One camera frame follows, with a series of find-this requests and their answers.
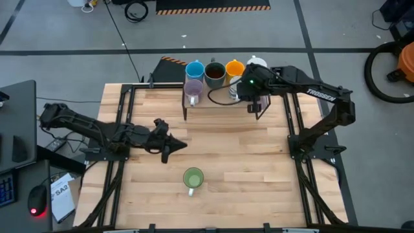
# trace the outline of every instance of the vacuum hose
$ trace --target vacuum hose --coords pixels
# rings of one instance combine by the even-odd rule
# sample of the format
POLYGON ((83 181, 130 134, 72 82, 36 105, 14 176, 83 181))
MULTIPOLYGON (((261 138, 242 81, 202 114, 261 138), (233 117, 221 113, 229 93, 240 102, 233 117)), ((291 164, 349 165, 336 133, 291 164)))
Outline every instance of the vacuum hose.
POLYGON ((405 45, 402 45, 401 42, 389 42, 389 43, 380 45, 374 49, 374 51, 368 56, 367 61, 365 62, 364 78, 368 86, 368 89, 373 95, 375 95, 376 97, 378 97, 379 99, 385 102, 389 102, 393 104, 406 104, 406 103, 414 102, 414 96, 402 97, 402 98, 392 97, 392 96, 388 96, 384 94, 383 92, 381 92, 376 87, 374 80, 373 80, 373 75, 371 72, 376 55, 378 55, 380 52, 397 52, 398 51, 398 53, 400 53, 402 48, 404 48, 404 46, 405 45))

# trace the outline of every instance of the orange mug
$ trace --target orange mug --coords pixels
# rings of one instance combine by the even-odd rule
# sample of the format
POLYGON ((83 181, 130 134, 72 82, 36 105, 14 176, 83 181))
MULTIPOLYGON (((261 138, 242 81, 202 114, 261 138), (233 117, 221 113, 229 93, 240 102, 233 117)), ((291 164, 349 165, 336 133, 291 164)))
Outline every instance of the orange mug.
POLYGON ((229 83, 234 76, 241 76, 245 71, 245 65, 234 59, 226 64, 226 82, 229 83))

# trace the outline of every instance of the keyboard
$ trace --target keyboard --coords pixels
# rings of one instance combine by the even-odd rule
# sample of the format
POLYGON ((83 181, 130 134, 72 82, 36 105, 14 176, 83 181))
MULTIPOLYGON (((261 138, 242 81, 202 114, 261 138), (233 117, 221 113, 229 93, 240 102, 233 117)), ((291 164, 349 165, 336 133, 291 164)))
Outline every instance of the keyboard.
POLYGON ((0 208, 17 201, 16 179, 13 172, 0 175, 0 208))

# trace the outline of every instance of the white paper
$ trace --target white paper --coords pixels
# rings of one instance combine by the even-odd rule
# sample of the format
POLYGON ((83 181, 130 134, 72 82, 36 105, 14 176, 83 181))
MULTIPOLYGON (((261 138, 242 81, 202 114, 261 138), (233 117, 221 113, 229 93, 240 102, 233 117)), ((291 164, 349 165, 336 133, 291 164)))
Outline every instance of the white paper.
POLYGON ((72 180, 71 175, 66 174, 50 186, 52 191, 52 213, 57 222, 75 209, 71 188, 68 184, 68 181, 72 180))

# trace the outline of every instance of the mat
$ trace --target mat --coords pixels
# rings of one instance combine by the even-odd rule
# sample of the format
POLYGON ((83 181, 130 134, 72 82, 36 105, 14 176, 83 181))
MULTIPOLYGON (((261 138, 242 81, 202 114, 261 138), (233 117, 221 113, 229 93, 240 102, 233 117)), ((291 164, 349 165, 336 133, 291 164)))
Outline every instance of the mat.
POLYGON ((152 73, 153 82, 184 82, 185 61, 163 56, 152 73))
POLYGON ((270 10, 268 0, 157 0, 157 15, 270 10))

